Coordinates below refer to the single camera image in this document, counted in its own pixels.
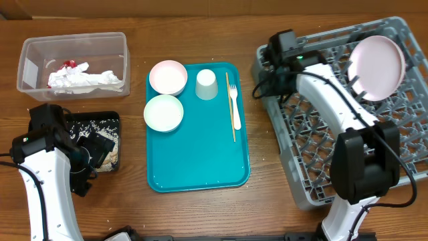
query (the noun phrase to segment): fork handle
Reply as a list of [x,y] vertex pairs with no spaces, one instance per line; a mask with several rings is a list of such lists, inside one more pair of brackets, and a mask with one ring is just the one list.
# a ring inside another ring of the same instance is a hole
[[232,98],[233,102],[233,125],[235,130],[241,129],[241,119],[239,118],[238,105],[236,104],[236,98]]

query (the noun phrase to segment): blue tray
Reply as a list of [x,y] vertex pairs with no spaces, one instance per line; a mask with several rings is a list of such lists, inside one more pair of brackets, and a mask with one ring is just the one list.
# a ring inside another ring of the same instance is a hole
[[[147,127],[147,181],[158,192],[190,191],[243,185],[249,177],[247,129],[237,68],[226,62],[185,65],[188,79],[177,97],[184,108],[179,127],[160,133]],[[196,96],[196,75],[210,69],[217,77],[218,95]],[[226,72],[238,89],[242,128],[233,142]],[[158,95],[146,78],[146,102]]]

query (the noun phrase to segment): clear plastic container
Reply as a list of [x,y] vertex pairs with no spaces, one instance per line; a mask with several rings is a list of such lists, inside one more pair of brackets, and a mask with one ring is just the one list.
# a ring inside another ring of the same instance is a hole
[[[85,71],[88,74],[112,70],[122,81],[48,88],[49,75],[68,60],[89,63]],[[123,33],[85,33],[29,38],[24,42],[19,59],[17,89],[38,101],[127,96],[130,93],[130,54],[126,37]]]

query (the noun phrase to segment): wooden chopstick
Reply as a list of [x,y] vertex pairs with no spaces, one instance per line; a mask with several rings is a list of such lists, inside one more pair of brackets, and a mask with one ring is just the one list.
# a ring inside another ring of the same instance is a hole
[[227,98],[229,99],[230,121],[232,122],[233,142],[236,142],[235,127],[233,126],[232,103],[230,101],[229,74],[226,72]]

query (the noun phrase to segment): gray dish rack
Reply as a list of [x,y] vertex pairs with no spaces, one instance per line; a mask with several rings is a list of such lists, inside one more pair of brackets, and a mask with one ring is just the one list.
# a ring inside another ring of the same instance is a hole
[[[352,92],[353,80],[347,69],[350,53],[364,38],[382,35],[401,48],[406,59],[406,75],[397,91],[385,100],[371,102]],[[355,99],[379,120],[391,120],[399,126],[401,158],[416,180],[428,176],[428,89],[424,78],[428,61],[423,55],[409,26],[400,17],[380,19],[360,25],[344,27],[298,37],[304,50],[320,50],[333,67],[338,80]],[[259,71],[272,68],[263,58],[266,45],[257,49],[251,69],[255,83]],[[327,124],[304,96],[294,94],[281,104],[279,96],[262,98],[275,129],[282,166],[292,190],[294,201],[301,210],[311,210],[329,204],[334,199],[329,168],[335,140]],[[398,185],[406,185],[404,172]]]

